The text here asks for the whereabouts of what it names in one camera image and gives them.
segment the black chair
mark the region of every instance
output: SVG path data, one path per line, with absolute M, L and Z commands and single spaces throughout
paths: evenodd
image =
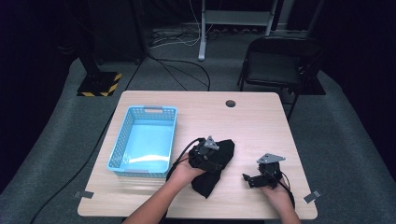
M 316 77 L 322 61 L 322 47 L 312 38 L 289 36 L 264 36 L 251 42 L 238 79 L 240 91 L 244 83 L 288 89 L 294 93 L 287 115 L 296 105 L 304 82 Z

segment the human arm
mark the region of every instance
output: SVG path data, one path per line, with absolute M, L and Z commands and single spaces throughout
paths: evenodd
M 158 224 L 176 195 L 205 171 L 192 168 L 185 154 L 168 179 L 145 203 L 137 208 L 123 224 Z
M 280 181 L 286 186 L 283 178 L 280 179 Z M 268 201 L 279 214 L 280 220 L 283 224 L 301 223 L 297 213 L 294 211 L 289 193 L 281 185 L 277 184 L 273 189 L 269 186 L 261 187 L 260 191 L 267 196 Z

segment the light blue plastic basket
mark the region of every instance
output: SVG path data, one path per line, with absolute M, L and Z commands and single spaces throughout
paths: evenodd
M 116 175 L 166 177 L 176 118 L 173 106 L 128 107 L 107 169 Z

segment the wooden table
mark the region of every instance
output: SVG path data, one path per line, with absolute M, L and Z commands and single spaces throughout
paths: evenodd
M 228 107 L 228 100 L 236 102 Z M 250 189 L 242 174 L 259 175 L 256 160 L 265 153 L 285 157 L 280 169 L 289 178 L 301 219 L 318 215 L 315 203 L 305 203 L 310 193 L 285 113 L 275 93 L 227 91 L 126 91 L 122 94 L 108 128 L 87 191 L 78 213 L 85 217 L 128 217 L 163 183 L 161 178 L 117 176 L 106 165 L 130 105 L 177 107 L 177 127 L 172 162 L 197 137 L 212 135 L 215 141 L 232 139 L 233 159 L 206 199 L 191 186 L 184 188 L 169 207 L 168 217 L 179 218 L 278 218 L 265 196 Z

